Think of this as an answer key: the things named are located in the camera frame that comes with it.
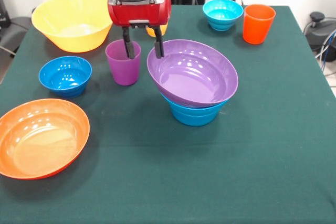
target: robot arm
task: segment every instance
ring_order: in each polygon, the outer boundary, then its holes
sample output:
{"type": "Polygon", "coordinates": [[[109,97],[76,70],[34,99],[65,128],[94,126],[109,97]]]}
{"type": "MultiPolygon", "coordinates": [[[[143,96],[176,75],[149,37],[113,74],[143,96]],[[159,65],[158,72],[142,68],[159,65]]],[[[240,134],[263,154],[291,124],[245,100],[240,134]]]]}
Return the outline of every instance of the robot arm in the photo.
{"type": "Polygon", "coordinates": [[[127,55],[134,58],[134,49],[129,36],[129,27],[154,29],[156,56],[164,56],[160,25],[165,25],[171,14],[171,0],[108,0],[108,10],[114,25],[123,29],[127,55]]]}

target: green tablecloth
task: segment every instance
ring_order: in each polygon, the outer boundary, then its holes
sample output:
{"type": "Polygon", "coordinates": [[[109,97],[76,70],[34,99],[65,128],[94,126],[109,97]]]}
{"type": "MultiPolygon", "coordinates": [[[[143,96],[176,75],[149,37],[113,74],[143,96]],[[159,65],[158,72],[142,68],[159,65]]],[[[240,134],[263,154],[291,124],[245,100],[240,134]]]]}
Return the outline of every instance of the green tablecloth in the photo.
{"type": "MultiPolygon", "coordinates": [[[[174,120],[147,70],[153,38],[142,46],[139,81],[113,82],[104,54],[121,38],[112,27],[98,49],[84,95],[91,134],[78,159],[51,178],[0,177],[0,223],[335,223],[336,100],[288,7],[264,44],[209,28],[201,6],[173,6],[164,36],[221,51],[239,75],[236,95],[211,124],[174,120]]],[[[55,97],[38,81],[50,59],[69,55],[36,29],[25,37],[3,84],[0,115],[55,97]]]]}

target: plastic bowl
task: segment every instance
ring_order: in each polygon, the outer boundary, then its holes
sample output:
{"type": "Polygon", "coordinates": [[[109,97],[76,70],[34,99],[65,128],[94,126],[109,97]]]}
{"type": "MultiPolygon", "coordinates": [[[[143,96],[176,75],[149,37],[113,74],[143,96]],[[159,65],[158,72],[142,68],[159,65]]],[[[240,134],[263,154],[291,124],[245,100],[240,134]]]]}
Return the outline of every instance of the plastic bowl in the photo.
{"type": "Polygon", "coordinates": [[[0,118],[0,173],[17,179],[57,174],[78,157],[89,132],[88,117],[69,101],[24,103],[0,118]]]}
{"type": "Polygon", "coordinates": [[[224,101],[215,106],[206,108],[188,108],[170,101],[164,95],[162,96],[168,102],[175,119],[189,126],[202,126],[212,122],[216,118],[222,106],[227,102],[224,101]]]}
{"type": "Polygon", "coordinates": [[[112,26],[107,0],[48,0],[34,10],[32,23],[67,52],[99,47],[112,26]]]}
{"type": "Polygon", "coordinates": [[[165,56],[158,59],[152,49],[148,71],[159,91],[182,106],[203,108],[230,99],[238,88],[238,75],[220,52],[191,40],[163,43],[165,56]]]}
{"type": "Polygon", "coordinates": [[[242,16],[244,9],[232,0],[211,0],[204,4],[203,12],[213,29],[226,31],[242,16]]]}
{"type": "MultiPolygon", "coordinates": [[[[161,25],[161,26],[160,26],[160,30],[161,30],[161,34],[162,34],[162,36],[164,36],[164,34],[166,33],[167,27],[168,27],[168,23],[165,24],[165,25],[161,25]]],[[[147,33],[148,33],[149,36],[151,36],[151,37],[153,37],[153,38],[156,37],[153,28],[146,27],[146,31],[147,31],[147,33]]]]}
{"type": "Polygon", "coordinates": [[[64,56],[46,63],[39,72],[40,83],[60,97],[83,93],[92,75],[91,64],[77,56],[64,56]]]}

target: yellow cup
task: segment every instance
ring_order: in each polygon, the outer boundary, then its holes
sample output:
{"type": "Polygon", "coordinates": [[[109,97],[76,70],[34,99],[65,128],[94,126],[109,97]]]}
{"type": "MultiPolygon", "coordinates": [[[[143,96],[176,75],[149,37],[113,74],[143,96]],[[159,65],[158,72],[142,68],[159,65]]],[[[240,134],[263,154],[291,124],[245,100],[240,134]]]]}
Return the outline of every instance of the yellow cup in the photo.
{"type": "MultiPolygon", "coordinates": [[[[165,25],[160,26],[160,30],[161,30],[162,36],[166,33],[167,26],[168,26],[168,23],[165,24],[165,25]]],[[[146,31],[147,31],[147,33],[148,33],[149,36],[155,37],[154,29],[146,27],[146,31]]]]}

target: orange cup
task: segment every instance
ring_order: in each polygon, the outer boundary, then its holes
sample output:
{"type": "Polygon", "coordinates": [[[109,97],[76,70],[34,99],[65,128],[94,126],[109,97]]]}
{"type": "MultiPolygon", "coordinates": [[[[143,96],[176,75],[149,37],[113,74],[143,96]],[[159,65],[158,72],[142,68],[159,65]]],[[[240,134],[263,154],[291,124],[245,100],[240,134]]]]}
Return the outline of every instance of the orange cup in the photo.
{"type": "Polygon", "coordinates": [[[245,7],[243,39],[250,44],[263,43],[275,15],[275,10],[267,5],[249,5],[245,7]]]}

